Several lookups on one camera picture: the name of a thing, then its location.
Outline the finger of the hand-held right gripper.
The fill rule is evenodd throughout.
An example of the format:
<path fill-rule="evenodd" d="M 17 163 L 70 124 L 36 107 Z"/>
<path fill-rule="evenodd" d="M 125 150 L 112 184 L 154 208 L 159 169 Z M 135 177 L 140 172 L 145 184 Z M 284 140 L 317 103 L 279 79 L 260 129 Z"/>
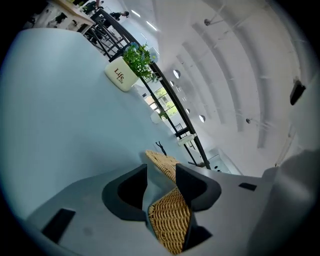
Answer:
<path fill-rule="evenodd" d="M 289 131 L 276 163 L 304 150 L 319 149 L 319 75 L 316 74 L 300 95 L 294 94 L 289 114 Z"/>

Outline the small white pot green plant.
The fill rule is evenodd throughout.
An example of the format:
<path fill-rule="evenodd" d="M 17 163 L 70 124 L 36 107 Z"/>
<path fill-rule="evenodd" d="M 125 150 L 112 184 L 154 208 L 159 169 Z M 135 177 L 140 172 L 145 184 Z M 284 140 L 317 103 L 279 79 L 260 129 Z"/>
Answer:
<path fill-rule="evenodd" d="M 160 110 L 160 109 L 155 109 L 150 116 L 150 119 L 154 124 L 160 124 L 161 122 L 164 122 L 168 118 L 169 116 L 167 115 L 167 113 L 164 110 Z"/>

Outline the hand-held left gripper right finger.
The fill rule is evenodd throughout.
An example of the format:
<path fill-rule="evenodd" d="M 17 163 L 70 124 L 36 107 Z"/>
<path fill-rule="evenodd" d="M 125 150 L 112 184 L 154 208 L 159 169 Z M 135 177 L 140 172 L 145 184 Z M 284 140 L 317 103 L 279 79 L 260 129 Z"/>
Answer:
<path fill-rule="evenodd" d="M 273 179 L 177 164 L 175 180 L 197 230 L 187 235 L 184 252 L 247 253 Z"/>

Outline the white pot flowering plant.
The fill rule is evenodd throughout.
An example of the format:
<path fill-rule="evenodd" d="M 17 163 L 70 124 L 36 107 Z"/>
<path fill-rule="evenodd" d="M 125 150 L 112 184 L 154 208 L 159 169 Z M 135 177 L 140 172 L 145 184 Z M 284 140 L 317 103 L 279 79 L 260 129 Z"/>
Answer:
<path fill-rule="evenodd" d="M 153 47 L 131 42 L 105 67 L 104 73 L 121 91 L 128 92 L 141 78 L 151 82 L 160 80 L 160 76 L 151 69 L 158 57 Z"/>

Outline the woven wicker tissue box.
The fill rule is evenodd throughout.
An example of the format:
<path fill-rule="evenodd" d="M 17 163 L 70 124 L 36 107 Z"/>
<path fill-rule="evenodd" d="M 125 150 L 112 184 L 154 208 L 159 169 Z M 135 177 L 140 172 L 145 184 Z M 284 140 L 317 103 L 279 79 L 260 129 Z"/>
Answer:
<path fill-rule="evenodd" d="M 167 178 L 176 183 L 178 160 L 153 150 L 146 150 L 145 154 Z M 191 214 L 177 186 L 148 208 L 148 218 L 157 240 L 173 255 L 183 251 Z"/>

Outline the black metal railing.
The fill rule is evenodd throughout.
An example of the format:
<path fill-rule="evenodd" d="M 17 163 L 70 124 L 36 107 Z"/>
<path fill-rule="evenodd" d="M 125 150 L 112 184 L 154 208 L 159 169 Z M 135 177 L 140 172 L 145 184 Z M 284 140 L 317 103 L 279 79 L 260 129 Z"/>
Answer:
<path fill-rule="evenodd" d="M 99 50 L 102 50 L 102 54 L 108 57 L 110 62 L 115 60 L 117 57 L 124 55 L 125 46 L 121 44 L 122 41 L 126 42 L 128 45 L 131 43 L 138 43 L 138 41 L 122 25 L 120 25 L 116 21 L 116 19 L 114 19 L 114 17 L 105 12 L 103 9 L 98 8 L 91 16 L 91 19 L 95 22 L 95 25 L 93 25 L 87 32 L 96 39 L 99 44 L 97 48 Z M 113 26 L 113 28 L 119 33 L 120 39 L 117 39 L 116 36 L 113 35 L 112 32 L 110 32 L 104 26 L 104 21 L 108 21 Z M 164 114 L 164 116 L 174 129 L 175 135 L 180 138 L 182 134 L 185 134 L 187 132 L 190 132 L 190 134 L 195 134 L 196 131 L 187 115 L 187 111 L 183 108 L 180 100 L 178 99 L 178 96 L 172 89 L 171 85 L 169 84 L 160 68 L 156 63 L 152 62 L 148 65 L 148 69 L 154 74 L 154 76 L 156 76 L 157 80 L 161 83 L 161 85 L 167 92 L 167 95 L 173 101 L 174 106 L 176 107 L 178 113 L 180 114 L 183 122 L 186 125 L 185 128 L 177 130 L 170 117 L 166 113 L 165 109 L 161 106 L 159 100 L 156 99 L 156 95 L 153 92 L 150 92 L 157 107 L 160 109 L 160 112 Z"/>

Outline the wooden table white legs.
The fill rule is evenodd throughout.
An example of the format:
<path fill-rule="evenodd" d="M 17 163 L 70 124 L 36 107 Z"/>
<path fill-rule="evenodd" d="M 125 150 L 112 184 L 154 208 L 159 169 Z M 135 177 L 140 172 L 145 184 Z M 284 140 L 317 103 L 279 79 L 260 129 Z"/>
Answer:
<path fill-rule="evenodd" d="M 88 15 L 86 15 L 80 7 L 76 7 L 71 2 L 72 0 L 46 1 L 67 16 L 67 18 L 60 24 L 61 29 L 66 30 L 72 21 L 76 21 L 77 25 L 72 30 L 84 35 L 95 24 L 95 22 Z"/>

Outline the light blue table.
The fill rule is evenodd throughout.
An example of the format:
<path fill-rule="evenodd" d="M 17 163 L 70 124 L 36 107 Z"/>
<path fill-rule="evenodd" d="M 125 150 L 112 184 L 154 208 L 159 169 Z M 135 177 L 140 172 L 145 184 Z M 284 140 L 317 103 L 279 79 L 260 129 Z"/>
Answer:
<path fill-rule="evenodd" d="M 0 180 L 17 217 L 80 180 L 139 166 L 156 142 L 184 161 L 171 130 L 107 78 L 107 64 L 77 32 L 36 28 L 14 39 L 0 68 Z"/>

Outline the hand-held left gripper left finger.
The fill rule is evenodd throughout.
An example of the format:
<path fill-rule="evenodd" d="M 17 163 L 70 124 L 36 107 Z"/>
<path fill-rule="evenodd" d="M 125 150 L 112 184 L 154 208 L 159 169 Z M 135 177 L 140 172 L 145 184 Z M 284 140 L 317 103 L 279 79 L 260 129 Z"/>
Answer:
<path fill-rule="evenodd" d="M 147 165 L 71 183 L 27 219 L 51 256 L 166 256 L 147 227 Z"/>

